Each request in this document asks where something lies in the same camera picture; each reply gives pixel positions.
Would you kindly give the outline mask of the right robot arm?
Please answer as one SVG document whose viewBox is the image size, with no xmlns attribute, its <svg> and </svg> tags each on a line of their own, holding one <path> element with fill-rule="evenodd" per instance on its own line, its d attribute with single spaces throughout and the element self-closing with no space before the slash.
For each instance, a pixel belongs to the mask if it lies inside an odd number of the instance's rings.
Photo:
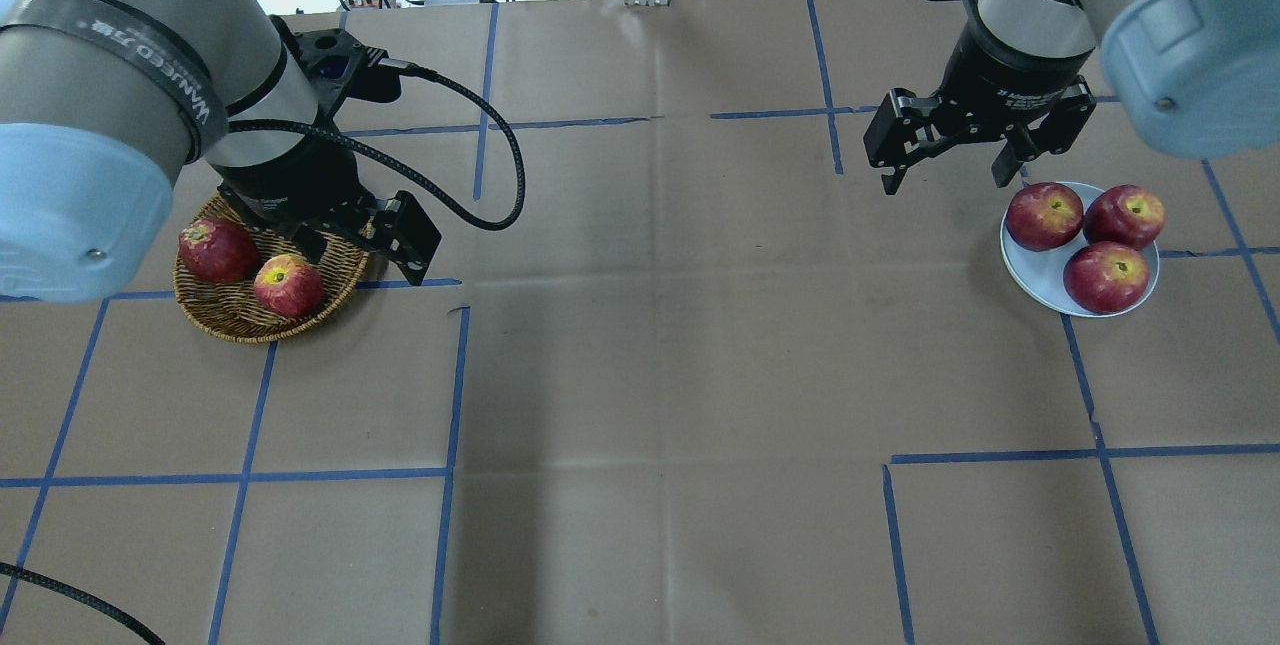
<svg viewBox="0 0 1280 645">
<path fill-rule="evenodd" d="M 961 3 L 966 22 L 938 90 L 891 90 L 867 129 L 887 195 L 957 145 L 1002 145 L 1000 188 L 1064 154 L 1096 107 L 1088 58 L 1151 148 L 1215 159 L 1277 145 L 1277 0 L 925 1 Z"/>
</svg>

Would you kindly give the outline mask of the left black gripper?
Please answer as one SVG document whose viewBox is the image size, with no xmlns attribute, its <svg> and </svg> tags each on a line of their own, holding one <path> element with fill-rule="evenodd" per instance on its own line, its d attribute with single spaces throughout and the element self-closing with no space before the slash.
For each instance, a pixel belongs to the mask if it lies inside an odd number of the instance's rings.
<svg viewBox="0 0 1280 645">
<path fill-rule="evenodd" d="M 353 243 L 393 264 L 410 285 L 422 285 L 442 244 L 442 232 L 415 195 L 375 198 L 343 147 L 294 147 L 252 166 L 214 165 L 219 191 L 255 229 L 293 247 L 323 247 L 324 232 L 355 235 Z"/>
</svg>

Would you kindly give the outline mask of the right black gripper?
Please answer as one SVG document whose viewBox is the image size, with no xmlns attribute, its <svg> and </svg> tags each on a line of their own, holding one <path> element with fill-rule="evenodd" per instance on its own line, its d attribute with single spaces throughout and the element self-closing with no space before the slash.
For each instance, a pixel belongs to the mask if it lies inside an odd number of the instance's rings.
<svg viewBox="0 0 1280 645">
<path fill-rule="evenodd" d="M 929 97 L 890 90 L 864 133 L 869 166 L 896 195 L 911 166 L 943 145 L 1002 139 L 992 179 L 1006 188 L 1024 163 L 1064 154 L 1093 115 L 1097 99 L 1080 74 L 1084 54 L 1042 58 L 1015 51 L 982 26 L 965 26 Z"/>
</svg>

